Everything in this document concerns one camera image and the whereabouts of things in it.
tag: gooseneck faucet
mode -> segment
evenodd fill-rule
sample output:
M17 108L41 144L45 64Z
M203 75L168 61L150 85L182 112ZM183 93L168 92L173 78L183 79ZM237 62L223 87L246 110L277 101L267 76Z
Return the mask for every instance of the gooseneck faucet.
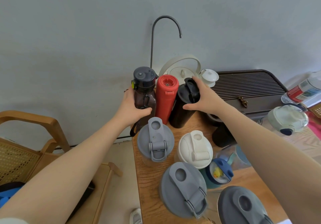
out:
M179 23L178 23L173 17L168 16L168 15L163 15L163 16L158 17L158 18L155 20L155 22L154 22L154 24L153 24L153 27L151 28L150 68L151 68L151 66L152 66L152 64L153 64L154 29L155 29L156 23L157 23L160 19L162 19L162 18L168 18L168 19L173 20L173 22L176 24L177 28L179 29L179 37L180 37L180 38L183 37L183 36L182 36L182 30L181 30L181 28L180 28L180 26L179 26Z

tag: hand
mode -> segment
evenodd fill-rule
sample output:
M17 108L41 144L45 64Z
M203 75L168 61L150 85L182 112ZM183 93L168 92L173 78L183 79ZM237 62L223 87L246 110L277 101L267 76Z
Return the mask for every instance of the hand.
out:
M148 116L151 110L152 108L150 107L146 109L137 109L135 107L134 90L130 87L124 92L123 101L114 118L123 123L125 127L128 127L142 117Z
M185 110L197 110L205 113L217 115L218 112L227 105L211 88L203 83L199 78L192 77L200 90L201 98L194 104L186 104L183 106Z

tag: red thermos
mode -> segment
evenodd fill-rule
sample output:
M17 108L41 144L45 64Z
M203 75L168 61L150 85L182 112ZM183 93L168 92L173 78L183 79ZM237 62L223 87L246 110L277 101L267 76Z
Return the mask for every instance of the red thermos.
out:
M179 81L172 75L162 75L158 78L156 86L156 114L167 124L170 117L176 93L179 89Z

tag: forearm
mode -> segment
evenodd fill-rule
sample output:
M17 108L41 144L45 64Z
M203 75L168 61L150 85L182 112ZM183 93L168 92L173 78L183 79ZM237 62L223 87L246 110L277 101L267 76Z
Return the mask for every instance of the forearm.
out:
M49 164L0 209L0 218L16 217L30 224L65 223L111 144L125 127L113 118Z
M226 124L292 222L320 221L321 166L228 104L217 116Z

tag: wooden tabletop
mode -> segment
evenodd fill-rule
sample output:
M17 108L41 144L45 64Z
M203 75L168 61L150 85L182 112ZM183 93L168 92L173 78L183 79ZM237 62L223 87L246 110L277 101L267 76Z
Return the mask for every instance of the wooden tabletop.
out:
M186 125L181 129L175 129L169 123L167 124L167 126L174 134L175 146L172 153L167 157L166 161L160 163L157 167L148 167L143 163L142 156L139 153L137 147L137 135L133 137L138 192L143 223L211 223L204 218L201 218L199 220L196 220L194 218L183 219L171 214L163 205L163 202L158 196L158 186L164 171L174 163L174 154L176 152L178 142L184 134L189 133L193 130L200 130L203 132L203 135L211 142L214 152L217 152L221 149L217 147L211 139L211 134L214 132L215 127L205 123L201 119L199 112L195 112L194 115L188 120ZM305 131L305 134L305 137L307 137L309 140L308 144L305 144L306 146L302 146L303 151L311 150L311 147L314 147L316 144L320 146L319 140L316 141L315 138L313 138L313 136L315 137L315 135L311 132L310 129L307 129ZM275 198L275 196L268 189L268 187L252 167L235 171L231 183L229 183L228 185L224 185L223 187L227 187L229 185L242 186L255 193L262 201L269 217L274 223L278 223L287 219L287 215L285 214L283 208L280 206L278 200Z

